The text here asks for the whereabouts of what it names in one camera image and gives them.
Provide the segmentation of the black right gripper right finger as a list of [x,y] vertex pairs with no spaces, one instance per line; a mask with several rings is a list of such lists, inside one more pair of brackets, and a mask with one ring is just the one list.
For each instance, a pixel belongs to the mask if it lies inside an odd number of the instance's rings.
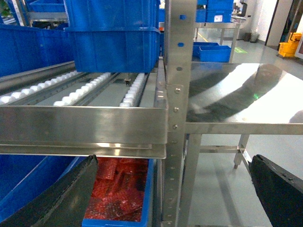
[[249,170],[256,194],[274,227],[303,225],[303,180],[262,155]]

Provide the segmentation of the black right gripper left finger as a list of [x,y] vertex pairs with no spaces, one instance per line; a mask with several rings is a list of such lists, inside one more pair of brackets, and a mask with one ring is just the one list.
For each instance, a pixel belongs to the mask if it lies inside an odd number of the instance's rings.
[[98,160],[91,155],[10,217],[2,227],[80,227],[93,191]]

